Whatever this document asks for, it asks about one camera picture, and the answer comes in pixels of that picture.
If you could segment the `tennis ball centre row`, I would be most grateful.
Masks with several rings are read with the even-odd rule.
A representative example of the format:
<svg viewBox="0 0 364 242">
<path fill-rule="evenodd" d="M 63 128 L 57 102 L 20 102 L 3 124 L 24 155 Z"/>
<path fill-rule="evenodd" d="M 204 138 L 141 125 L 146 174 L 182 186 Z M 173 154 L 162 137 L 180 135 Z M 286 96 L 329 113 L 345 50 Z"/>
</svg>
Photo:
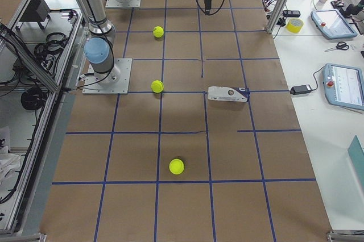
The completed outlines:
<svg viewBox="0 0 364 242">
<path fill-rule="evenodd" d="M 164 36 L 164 29 L 161 26 L 156 26 L 154 27 L 152 33 L 155 38 L 159 39 Z"/>
</svg>

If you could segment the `yellow tape roll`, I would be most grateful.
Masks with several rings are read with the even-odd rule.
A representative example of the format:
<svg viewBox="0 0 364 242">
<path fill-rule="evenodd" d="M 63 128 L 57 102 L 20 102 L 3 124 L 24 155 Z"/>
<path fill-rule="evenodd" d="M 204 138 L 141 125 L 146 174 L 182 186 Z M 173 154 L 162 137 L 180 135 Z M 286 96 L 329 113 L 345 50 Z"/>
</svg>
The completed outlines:
<svg viewBox="0 0 364 242">
<path fill-rule="evenodd" d="M 301 19 L 291 18 L 288 21 L 286 29 L 291 33 L 298 34 L 301 31 L 303 25 L 304 25 L 304 22 Z"/>
</svg>

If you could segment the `blue teach pendant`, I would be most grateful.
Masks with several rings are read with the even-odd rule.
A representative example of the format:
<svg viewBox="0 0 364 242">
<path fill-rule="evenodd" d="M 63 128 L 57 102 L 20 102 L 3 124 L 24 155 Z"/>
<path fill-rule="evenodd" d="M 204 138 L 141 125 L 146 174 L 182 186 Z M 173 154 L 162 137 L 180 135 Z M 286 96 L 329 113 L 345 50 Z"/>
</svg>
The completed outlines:
<svg viewBox="0 0 364 242">
<path fill-rule="evenodd" d="M 336 9 L 314 10 L 311 19 L 327 39 L 347 39 L 357 36 L 357 32 Z"/>
<path fill-rule="evenodd" d="M 360 68 L 327 63 L 322 75 L 328 103 L 363 111 L 363 73 Z"/>
</svg>

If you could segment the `black handled scissors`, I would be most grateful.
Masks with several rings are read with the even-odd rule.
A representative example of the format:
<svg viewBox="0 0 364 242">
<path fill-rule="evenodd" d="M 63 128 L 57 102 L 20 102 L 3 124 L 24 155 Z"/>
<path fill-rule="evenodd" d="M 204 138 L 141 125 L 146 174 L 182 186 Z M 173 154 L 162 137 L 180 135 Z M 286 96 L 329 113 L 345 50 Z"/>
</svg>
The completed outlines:
<svg viewBox="0 0 364 242">
<path fill-rule="evenodd" d="M 334 47 L 326 49 L 325 52 L 330 52 L 335 50 L 347 51 L 349 48 L 350 47 L 346 42 L 339 41 Z"/>
</svg>

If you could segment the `tennis ball by near base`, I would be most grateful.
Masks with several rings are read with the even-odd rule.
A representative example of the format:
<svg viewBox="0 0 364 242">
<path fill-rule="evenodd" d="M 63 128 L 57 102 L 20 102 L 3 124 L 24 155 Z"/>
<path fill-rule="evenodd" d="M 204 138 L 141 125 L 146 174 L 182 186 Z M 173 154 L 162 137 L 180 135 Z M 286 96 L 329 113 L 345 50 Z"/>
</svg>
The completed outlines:
<svg viewBox="0 0 364 242">
<path fill-rule="evenodd" d="M 160 80 L 154 80 L 151 82 L 151 90 L 154 93 L 161 93 L 164 90 L 164 84 Z"/>
</svg>

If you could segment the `near blue teach pendant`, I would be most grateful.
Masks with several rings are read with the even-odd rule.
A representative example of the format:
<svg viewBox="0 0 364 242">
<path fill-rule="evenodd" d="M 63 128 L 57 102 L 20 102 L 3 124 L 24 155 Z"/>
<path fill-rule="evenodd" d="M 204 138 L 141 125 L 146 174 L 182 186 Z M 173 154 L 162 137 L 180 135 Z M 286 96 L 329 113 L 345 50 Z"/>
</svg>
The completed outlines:
<svg viewBox="0 0 364 242">
<path fill-rule="evenodd" d="M 327 63 L 322 75 L 328 103 L 363 111 L 363 73 L 360 68 Z"/>
</svg>

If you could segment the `white blue tennis ball can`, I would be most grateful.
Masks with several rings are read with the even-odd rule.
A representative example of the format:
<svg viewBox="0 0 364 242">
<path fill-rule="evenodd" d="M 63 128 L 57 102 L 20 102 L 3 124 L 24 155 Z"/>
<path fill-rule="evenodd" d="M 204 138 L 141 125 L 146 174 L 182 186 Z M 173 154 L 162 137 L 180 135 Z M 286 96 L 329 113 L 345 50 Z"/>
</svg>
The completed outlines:
<svg viewBox="0 0 364 242">
<path fill-rule="evenodd" d="M 250 90 L 248 88 L 224 86 L 208 87 L 208 99 L 211 101 L 248 102 L 249 97 Z"/>
</svg>

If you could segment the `tennis ball near front edge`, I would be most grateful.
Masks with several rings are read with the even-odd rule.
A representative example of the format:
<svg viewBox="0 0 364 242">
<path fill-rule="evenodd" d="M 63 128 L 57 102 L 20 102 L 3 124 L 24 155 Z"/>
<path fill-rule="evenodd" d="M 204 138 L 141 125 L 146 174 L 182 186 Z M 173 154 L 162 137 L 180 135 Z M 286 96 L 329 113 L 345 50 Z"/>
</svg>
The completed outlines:
<svg viewBox="0 0 364 242">
<path fill-rule="evenodd" d="M 174 175 L 182 174 L 184 168 L 184 162 L 179 158 L 174 158 L 169 163 L 169 171 Z"/>
</svg>

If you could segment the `black power adapter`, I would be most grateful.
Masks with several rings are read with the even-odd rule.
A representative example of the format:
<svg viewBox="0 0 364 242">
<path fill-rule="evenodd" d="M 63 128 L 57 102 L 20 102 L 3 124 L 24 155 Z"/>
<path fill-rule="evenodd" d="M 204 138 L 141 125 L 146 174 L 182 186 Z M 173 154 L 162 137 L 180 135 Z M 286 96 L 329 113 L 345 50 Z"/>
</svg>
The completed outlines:
<svg viewBox="0 0 364 242">
<path fill-rule="evenodd" d="M 305 85 L 296 85 L 291 87 L 289 93 L 291 95 L 300 95 L 300 94 L 308 94 L 312 92 L 312 88 L 310 86 L 310 84 L 305 84 Z"/>
</svg>

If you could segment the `far blue teach pendant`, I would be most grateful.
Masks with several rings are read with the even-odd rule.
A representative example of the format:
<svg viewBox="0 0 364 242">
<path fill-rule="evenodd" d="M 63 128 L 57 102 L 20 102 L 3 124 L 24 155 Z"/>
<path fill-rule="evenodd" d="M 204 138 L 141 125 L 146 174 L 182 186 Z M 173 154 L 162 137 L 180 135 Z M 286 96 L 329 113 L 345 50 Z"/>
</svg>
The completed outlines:
<svg viewBox="0 0 364 242">
<path fill-rule="evenodd" d="M 311 19 L 327 39 L 347 39 L 357 36 L 357 32 L 336 9 L 314 10 Z"/>
</svg>

